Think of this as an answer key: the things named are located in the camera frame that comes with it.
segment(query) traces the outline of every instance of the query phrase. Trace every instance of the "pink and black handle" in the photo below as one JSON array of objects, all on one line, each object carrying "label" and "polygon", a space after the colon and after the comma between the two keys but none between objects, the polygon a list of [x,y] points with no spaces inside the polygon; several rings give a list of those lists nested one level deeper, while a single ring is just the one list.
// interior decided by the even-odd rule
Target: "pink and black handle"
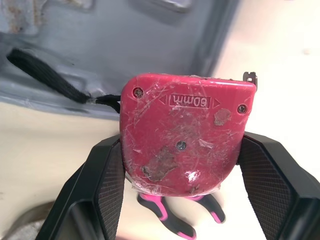
[{"label": "pink and black handle", "polygon": [[190,199],[205,207],[205,209],[208,210],[208,212],[212,215],[212,217],[218,224],[222,224],[225,221],[226,215],[224,211],[222,210],[220,204],[217,202],[215,197],[211,194],[203,196],[186,197],[186,199]]},{"label": "pink and black handle", "polygon": [[187,240],[197,238],[194,228],[173,214],[165,197],[139,193],[137,200],[142,206],[150,209],[162,224],[174,234]]}]

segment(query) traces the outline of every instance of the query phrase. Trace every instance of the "gray metal surface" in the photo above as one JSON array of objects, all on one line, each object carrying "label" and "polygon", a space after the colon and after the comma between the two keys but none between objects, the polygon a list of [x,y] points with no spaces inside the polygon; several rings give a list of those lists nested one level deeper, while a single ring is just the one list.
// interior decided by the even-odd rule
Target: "gray metal surface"
[{"label": "gray metal surface", "polygon": [[2,240],[34,240],[44,224],[54,202],[36,206],[22,214]]},{"label": "gray metal surface", "polygon": [[[9,1],[0,0],[2,11]],[[189,1],[163,2],[179,6]],[[0,32],[0,101],[59,114],[118,118],[110,107],[74,103],[12,66],[5,58],[12,47],[41,58],[95,97],[120,94],[140,73],[210,76],[238,0],[190,3],[184,5],[188,11],[179,12],[154,0],[48,0],[38,29],[27,31],[36,25],[25,23],[18,34]]]}]

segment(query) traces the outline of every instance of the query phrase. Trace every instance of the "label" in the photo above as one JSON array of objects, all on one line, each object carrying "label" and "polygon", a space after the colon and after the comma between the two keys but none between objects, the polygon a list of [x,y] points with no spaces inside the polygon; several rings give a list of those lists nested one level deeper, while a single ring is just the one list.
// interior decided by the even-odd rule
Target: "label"
[{"label": "label", "polygon": [[208,109],[210,107],[210,100],[211,97],[209,96],[171,94],[169,104],[170,106],[183,106]]}]

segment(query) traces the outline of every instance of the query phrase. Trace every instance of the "arrow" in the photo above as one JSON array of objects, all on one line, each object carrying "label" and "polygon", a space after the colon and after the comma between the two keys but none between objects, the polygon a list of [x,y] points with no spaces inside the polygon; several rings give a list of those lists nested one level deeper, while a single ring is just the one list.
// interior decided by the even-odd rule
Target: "arrow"
[{"label": "arrow", "polygon": [[213,99],[213,108],[218,107],[221,103],[217,99]]},{"label": "arrow", "polygon": [[160,100],[164,105],[167,104],[167,96],[166,96],[166,95],[160,97],[159,100]]}]

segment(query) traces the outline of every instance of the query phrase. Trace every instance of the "white surface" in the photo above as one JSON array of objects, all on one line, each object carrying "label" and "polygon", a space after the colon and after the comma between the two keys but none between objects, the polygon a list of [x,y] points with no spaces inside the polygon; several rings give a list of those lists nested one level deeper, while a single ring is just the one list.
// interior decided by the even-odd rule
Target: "white surface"
[{"label": "white surface", "polygon": [[[215,77],[258,73],[246,130],[280,141],[320,180],[318,0],[244,0]],[[53,200],[92,146],[118,131],[118,122],[55,115],[0,103],[0,235],[22,212]],[[125,186],[118,227],[128,240],[179,240]],[[226,214],[216,224],[201,206],[170,198],[198,240],[265,239],[247,199],[240,169],[223,182],[218,200]]]}]

